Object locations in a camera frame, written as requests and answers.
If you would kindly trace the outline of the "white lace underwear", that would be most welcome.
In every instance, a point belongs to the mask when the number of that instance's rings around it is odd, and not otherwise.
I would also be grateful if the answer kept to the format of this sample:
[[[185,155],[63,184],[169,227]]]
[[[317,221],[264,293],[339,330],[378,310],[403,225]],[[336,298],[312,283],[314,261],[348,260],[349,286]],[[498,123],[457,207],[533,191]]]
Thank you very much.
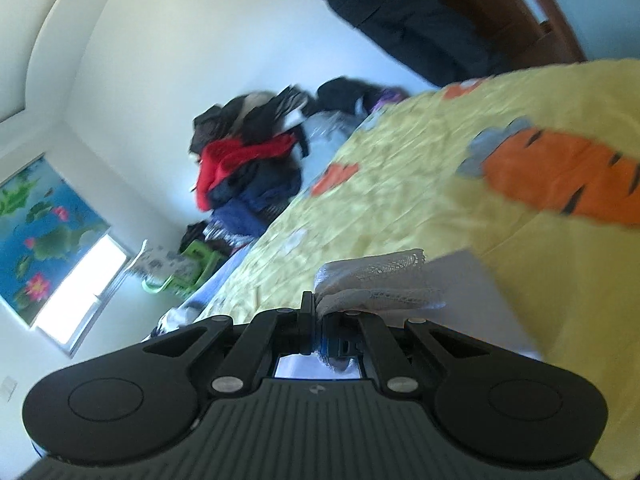
[[[440,309],[445,301],[442,293],[427,283],[426,271],[422,249],[326,263],[314,277],[317,315]]]

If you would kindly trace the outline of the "dark clothes pile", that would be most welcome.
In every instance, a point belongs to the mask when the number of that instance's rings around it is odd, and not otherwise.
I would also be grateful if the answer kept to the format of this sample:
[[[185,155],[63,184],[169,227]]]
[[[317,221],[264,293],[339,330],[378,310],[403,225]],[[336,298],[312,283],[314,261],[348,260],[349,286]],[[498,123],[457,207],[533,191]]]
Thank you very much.
[[[200,172],[210,142],[240,139],[259,144],[283,133],[296,137],[291,154],[248,162],[207,193],[206,221],[186,228],[180,246],[200,240],[229,255],[257,240],[298,194],[322,178],[340,147],[373,113],[407,99],[398,87],[338,77],[308,92],[288,86],[256,91],[215,104],[193,119],[189,154]]]

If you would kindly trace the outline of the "green plastic stool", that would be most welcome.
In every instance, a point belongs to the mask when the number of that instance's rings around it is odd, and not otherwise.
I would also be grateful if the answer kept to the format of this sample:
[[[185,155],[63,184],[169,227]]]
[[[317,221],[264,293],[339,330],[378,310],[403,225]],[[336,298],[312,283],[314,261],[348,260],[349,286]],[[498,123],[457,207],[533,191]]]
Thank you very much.
[[[137,261],[142,288],[149,294],[171,292],[187,297],[206,283],[226,257],[204,242],[194,240],[183,252],[160,246],[145,248]]]

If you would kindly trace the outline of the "red jacket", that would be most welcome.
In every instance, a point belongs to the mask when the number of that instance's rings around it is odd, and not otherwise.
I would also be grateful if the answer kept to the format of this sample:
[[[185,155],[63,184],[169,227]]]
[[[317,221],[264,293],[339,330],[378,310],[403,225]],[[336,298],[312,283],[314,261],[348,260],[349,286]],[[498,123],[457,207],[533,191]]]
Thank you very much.
[[[248,162],[288,156],[296,142],[291,133],[279,134],[267,142],[252,145],[245,145],[240,139],[210,142],[201,154],[200,172],[194,188],[196,206],[200,211],[211,210],[207,193],[212,188]]]

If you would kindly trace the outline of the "bright window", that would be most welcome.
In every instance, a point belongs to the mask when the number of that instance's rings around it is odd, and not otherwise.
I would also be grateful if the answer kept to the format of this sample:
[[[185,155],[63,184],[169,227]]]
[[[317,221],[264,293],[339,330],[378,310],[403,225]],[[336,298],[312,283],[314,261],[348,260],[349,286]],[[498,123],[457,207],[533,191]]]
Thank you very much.
[[[73,356],[124,279],[129,260],[113,237],[102,236],[44,304],[35,329]]]

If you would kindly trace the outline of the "yellow carrot print bedsheet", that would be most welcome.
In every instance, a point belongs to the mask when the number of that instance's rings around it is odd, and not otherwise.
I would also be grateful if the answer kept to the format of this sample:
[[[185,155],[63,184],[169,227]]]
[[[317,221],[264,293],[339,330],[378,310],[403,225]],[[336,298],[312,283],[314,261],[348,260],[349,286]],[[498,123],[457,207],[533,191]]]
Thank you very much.
[[[639,64],[632,58],[520,70],[460,96],[425,92],[385,107],[336,154],[357,173],[299,197],[205,309],[235,322],[297,307],[335,260],[468,248],[544,358],[591,380],[608,404],[593,454],[614,479],[639,471],[639,233],[534,211],[457,169],[469,142],[525,117],[639,153]]]

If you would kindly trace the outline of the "lotus print roller blind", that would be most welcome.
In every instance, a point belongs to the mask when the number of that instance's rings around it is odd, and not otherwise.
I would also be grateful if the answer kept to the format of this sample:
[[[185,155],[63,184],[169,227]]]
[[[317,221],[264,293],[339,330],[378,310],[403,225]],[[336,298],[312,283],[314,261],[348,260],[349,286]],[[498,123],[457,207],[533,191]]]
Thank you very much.
[[[1,298],[32,325],[110,225],[40,156],[1,183]]]

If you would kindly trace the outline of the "dark hanging garment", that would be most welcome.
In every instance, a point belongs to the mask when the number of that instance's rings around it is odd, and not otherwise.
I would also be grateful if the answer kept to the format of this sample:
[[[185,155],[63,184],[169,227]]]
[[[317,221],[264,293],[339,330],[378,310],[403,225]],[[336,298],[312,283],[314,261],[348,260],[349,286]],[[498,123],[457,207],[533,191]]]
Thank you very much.
[[[440,0],[324,0],[396,61],[431,84],[500,75],[506,57]]]

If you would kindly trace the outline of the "brown wooden headboard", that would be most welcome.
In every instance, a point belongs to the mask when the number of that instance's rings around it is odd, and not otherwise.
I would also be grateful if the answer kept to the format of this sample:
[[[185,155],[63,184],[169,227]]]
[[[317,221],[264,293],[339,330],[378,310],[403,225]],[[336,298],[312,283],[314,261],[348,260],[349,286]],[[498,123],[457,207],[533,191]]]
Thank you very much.
[[[586,59],[556,0],[442,1],[473,22],[518,70]]]

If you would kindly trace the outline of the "white wall switch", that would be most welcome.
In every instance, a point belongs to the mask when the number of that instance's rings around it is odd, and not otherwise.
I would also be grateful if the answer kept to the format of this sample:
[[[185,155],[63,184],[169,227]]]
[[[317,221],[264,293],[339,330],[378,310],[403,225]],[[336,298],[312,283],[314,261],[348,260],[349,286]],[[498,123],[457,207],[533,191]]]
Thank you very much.
[[[11,377],[6,376],[0,382],[0,400],[3,402],[10,402],[17,387],[17,381]]]

